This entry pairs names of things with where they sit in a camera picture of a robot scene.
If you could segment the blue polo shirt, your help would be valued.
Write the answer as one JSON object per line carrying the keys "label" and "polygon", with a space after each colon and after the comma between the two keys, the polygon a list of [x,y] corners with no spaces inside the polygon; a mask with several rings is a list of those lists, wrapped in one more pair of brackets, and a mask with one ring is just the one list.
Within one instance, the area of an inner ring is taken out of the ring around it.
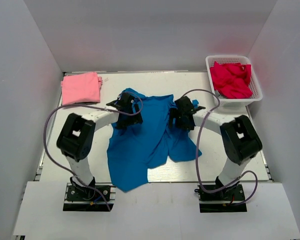
{"label": "blue polo shirt", "polygon": [[141,124],[117,129],[109,139],[107,162],[111,182],[128,192],[148,183],[148,170],[162,166],[170,158],[188,162],[201,156],[188,131],[168,127],[169,111],[176,105],[174,96],[145,96],[132,88],[126,91],[138,96],[136,103],[143,107]]}

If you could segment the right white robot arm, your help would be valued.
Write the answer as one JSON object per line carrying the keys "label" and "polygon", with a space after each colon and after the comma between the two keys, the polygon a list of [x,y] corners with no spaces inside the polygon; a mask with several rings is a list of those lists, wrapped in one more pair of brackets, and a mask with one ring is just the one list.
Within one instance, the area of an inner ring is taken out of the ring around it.
{"label": "right white robot arm", "polygon": [[173,107],[169,110],[168,126],[192,131],[199,127],[199,134],[203,128],[219,134],[227,159],[221,173],[215,179],[215,189],[208,190],[201,182],[199,171],[199,150],[195,150],[195,167],[199,186],[204,193],[214,194],[229,189],[241,180],[249,171],[244,171],[247,164],[263,148],[262,142],[246,115],[237,117],[226,116],[213,110],[198,107]]}

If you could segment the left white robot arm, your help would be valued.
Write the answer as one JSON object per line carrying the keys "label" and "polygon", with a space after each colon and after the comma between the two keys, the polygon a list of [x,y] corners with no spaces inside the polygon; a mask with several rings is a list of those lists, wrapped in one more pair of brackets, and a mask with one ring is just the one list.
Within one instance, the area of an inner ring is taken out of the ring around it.
{"label": "left white robot arm", "polygon": [[98,109],[88,114],[68,115],[58,136],[56,146],[67,159],[72,177],[71,184],[83,191],[95,187],[95,178],[91,173],[88,155],[93,145],[96,131],[111,124],[116,124],[119,129],[142,124],[141,109],[143,103],[135,100],[114,100],[105,108]]}

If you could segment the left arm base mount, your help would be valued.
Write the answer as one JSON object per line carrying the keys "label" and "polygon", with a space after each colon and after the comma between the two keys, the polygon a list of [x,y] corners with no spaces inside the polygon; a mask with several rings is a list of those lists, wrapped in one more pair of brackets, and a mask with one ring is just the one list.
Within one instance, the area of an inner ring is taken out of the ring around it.
{"label": "left arm base mount", "polygon": [[114,185],[96,184],[103,196],[92,190],[85,194],[68,183],[65,190],[63,211],[64,212],[110,212],[115,204],[116,187]]}

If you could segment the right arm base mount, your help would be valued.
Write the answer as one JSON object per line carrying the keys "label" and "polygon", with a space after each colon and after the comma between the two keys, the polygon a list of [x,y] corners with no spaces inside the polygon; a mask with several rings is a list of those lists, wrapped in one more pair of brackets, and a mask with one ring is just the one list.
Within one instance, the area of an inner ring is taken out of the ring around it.
{"label": "right arm base mount", "polygon": [[200,213],[247,212],[246,203],[239,205],[246,199],[241,184],[215,193],[206,193],[198,185],[194,192],[198,195]]}

